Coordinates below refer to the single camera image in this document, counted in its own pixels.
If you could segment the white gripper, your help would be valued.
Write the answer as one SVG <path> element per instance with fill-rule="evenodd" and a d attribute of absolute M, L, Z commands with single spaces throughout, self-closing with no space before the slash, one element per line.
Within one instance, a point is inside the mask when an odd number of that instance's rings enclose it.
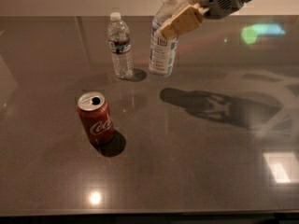
<path fill-rule="evenodd" d="M 165 21 L 158 29 L 165 39 L 173 39 L 199 28 L 206 19 L 222 19 L 241 9 L 242 0 L 178 0 L 179 6 L 186 6 L 179 13 Z"/>

